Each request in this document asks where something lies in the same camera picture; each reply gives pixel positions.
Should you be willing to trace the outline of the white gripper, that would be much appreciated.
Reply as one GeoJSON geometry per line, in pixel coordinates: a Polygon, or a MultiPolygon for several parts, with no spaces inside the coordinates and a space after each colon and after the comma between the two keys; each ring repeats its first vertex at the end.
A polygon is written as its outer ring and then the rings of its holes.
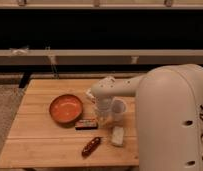
{"type": "Polygon", "coordinates": [[[110,106],[106,108],[99,108],[98,106],[95,106],[94,112],[100,128],[105,129],[113,126],[114,118],[110,106]]]}

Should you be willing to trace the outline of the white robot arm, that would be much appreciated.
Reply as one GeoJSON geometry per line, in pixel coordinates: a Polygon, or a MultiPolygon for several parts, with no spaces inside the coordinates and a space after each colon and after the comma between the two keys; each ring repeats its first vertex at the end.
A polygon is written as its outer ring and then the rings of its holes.
{"type": "Polygon", "coordinates": [[[106,77],[91,92],[102,116],[114,97],[135,99],[139,171],[203,171],[203,67],[162,66],[122,81],[106,77]]]}

